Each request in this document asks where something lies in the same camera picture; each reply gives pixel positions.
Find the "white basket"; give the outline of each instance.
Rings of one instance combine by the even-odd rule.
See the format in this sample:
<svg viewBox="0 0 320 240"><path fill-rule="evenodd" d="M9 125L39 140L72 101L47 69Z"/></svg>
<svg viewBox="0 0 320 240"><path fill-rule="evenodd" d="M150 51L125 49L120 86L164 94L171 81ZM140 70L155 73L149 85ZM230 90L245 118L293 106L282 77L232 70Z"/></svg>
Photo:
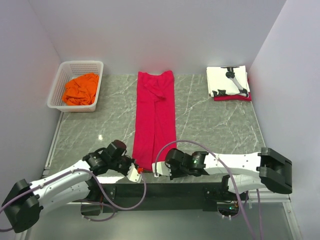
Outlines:
<svg viewBox="0 0 320 240"><path fill-rule="evenodd" d="M61 112L94 112L99 96L104 64L101 61L65 61L60 64L56 73L50 95L47 101L49 108L58 109ZM94 73L99 75L98 87L96 89L95 100L91 105L68 106L62 101L67 82L81 75Z"/></svg>

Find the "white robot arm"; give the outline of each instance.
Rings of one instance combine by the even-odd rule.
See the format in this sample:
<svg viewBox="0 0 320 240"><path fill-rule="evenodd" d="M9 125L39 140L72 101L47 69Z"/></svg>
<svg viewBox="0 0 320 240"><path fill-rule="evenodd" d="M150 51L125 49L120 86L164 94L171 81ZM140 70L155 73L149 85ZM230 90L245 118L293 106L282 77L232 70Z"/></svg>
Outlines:
<svg viewBox="0 0 320 240"><path fill-rule="evenodd" d="M13 230L16 233L23 232L44 214L67 203L87 198L92 191L90 173L98 176L114 170L132 182L140 182L142 177L138 173L135 160L125 155L126 148L123 142L115 140L107 148L87 154L82 160L54 175L30 183L25 179L16 182L2 207L22 193L29 194L4 209Z"/></svg>
<svg viewBox="0 0 320 240"><path fill-rule="evenodd" d="M139 183L142 176L135 160L126 155L126 148L123 142L115 140L107 148L88 153L82 160L54 175L30 183L24 179L18 181L2 204L2 207L6 205L4 212L13 230L23 232L40 216L67 203L90 198L88 196L94 192L91 174L98 176L114 170ZM157 163L157 172L170 179L188 175L228 175L218 159L230 168L240 193L259 188L280 194L292 192L292 163L270 148L251 154L215 154L215 157L206 151L189 155L173 148L164 162ZM233 195L235 189L231 180L222 180L221 183L221 192ZM28 194L13 200L25 192Z"/></svg>
<svg viewBox="0 0 320 240"><path fill-rule="evenodd" d="M171 179L188 175L228 175L218 159L231 170L239 193L261 188L279 194L292 193L292 162L268 147L250 154L215 153L215 157L206 151L195 151L189 155L173 148L166 155L165 161L157 163L157 173ZM227 190L235 193L230 178Z"/></svg>

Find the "white wall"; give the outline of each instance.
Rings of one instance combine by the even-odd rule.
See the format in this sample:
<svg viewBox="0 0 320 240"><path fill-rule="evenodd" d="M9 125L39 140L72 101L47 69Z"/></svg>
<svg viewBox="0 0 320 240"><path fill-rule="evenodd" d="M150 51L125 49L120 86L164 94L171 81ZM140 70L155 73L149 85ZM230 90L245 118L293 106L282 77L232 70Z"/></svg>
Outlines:
<svg viewBox="0 0 320 240"><path fill-rule="evenodd" d="M63 61L112 73L247 65L285 0L29 0Z"/></svg>
<svg viewBox="0 0 320 240"><path fill-rule="evenodd" d="M293 161L292 203L320 238L320 2L287 0L249 71L266 144Z"/></svg>
<svg viewBox="0 0 320 240"><path fill-rule="evenodd" d="M46 105L60 59L26 0L0 3L0 203L13 184L38 179L59 112ZM0 228L9 227L4 214ZM1 240L14 233L0 233Z"/></svg>

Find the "gray marble table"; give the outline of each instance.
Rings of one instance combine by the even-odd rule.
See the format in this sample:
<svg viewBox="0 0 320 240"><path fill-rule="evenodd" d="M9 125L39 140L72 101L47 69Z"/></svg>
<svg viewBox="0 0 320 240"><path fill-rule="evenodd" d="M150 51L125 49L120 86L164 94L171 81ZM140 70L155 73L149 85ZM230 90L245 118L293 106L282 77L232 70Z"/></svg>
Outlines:
<svg viewBox="0 0 320 240"><path fill-rule="evenodd" d="M205 75L175 75L176 137L204 144L215 153L246 154L264 146L251 102L220 101L208 96ZM136 119L136 75L105 75L102 78L95 112L64 113L52 151L49 175L55 174L87 153L106 147L118 139L132 153ZM202 150L196 145L179 143L178 148L191 154ZM115 171L99 178L103 183L128 183ZM147 174L147 183L218 182L221 176L155 178Z"/></svg>

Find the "folded red towel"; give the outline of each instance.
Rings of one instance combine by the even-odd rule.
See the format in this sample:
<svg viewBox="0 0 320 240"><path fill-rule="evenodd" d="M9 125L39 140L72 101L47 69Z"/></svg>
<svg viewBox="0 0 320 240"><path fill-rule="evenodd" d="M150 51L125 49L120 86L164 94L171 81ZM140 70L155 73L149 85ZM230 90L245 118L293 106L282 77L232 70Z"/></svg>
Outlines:
<svg viewBox="0 0 320 240"><path fill-rule="evenodd" d="M251 99L251 93L249 92L248 97L241 96L241 95L215 96L213 100L215 101L241 100L241 101L250 102L252 99Z"/></svg>

